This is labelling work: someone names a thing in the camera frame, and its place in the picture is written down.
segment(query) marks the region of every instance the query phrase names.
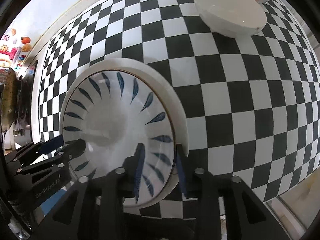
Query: checkered tablecloth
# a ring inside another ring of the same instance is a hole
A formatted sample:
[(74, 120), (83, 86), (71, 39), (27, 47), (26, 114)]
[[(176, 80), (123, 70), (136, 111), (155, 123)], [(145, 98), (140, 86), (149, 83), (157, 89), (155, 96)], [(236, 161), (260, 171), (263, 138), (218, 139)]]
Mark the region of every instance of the checkered tablecloth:
[[(56, 34), (39, 95), (42, 140), (59, 134), (63, 99), (96, 62), (127, 57), (157, 70), (184, 107), (189, 157), (213, 174), (240, 176), (262, 201), (319, 165), (319, 70), (306, 35), (280, 0), (262, 5), (257, 35), (212, 32), (193, 0), (101, 0)], [(151, 217), (194, 218), (176, 188)]]

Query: white plate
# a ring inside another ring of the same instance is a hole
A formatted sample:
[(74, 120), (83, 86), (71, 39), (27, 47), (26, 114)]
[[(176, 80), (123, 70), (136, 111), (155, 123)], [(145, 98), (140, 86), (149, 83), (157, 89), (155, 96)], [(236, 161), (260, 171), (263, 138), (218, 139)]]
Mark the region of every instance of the white plate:
[[(148, 84), (152, 86), (152, 88), (155, 90), (155, 92), (159, 95), (159, 97), (163, 101), (165, 107), (167, 108), (172, 118), (172, 123), (175, 130), (175, 135), (176, 135), (176, 142), (181, 143), (183, 145), (184, 151), (187, 155), (188, 154), (188, 131), (187, 131), (187, 124), (186, 124), (186, 116), (185, 116), (183, 107), (179, 101), (179, 98), (175, 94), (170, 84), (157, 71), (155, 71), (151, 67), (141, 62), (138, 62), (132, 59), (126, 59), (126, 58), (114, 58), (110, 60), (100, 61), (95, 65), (91, 66), (89, 69), (81, 73), (80, 76), (71, 85), (66, 95), (66, 98), (64, 100), (64, 103), (62, 105), (62, 113), (66, 111), (65, 109), (67, 106), (67, 102), (70, 99), (72, 91), (74, 91), (75, 88), (79, 86), (82, 80), (92, 75), (93, 73), (108, 70), (108, 69), (118, 69), (118, 70), (128, 71), (130, 73), (133, 73), (134, 75), (141, 77)], [(62, 129), (63, 129), (62, 117), (63, 117), (63, 114), (61, 114), (61, 117), (60, 117), (60, 133), (62, 133)], [(134, 199), (126, 199), (126, 201), (124, 202), (124, 206), (126, 207), (138, 206), (142, 208), (142, 207), (153, 205), (154, 203), (157, 203), (158, 201), (165, 198), (174, 189), (178, 181), (179, 181), (179, 178), (176, 172), (173, 172), (171, 177), (168, 178), (165, 188), (157, 196), (156, 194), (154, 194), (156, 196), (155, 198), (151, 198), (149, 201), (146, 201), (146, 202), (142, 202), (143, 199), (141, 199), (141, 202), (138, 202), (137, 204), (135, 203)]]

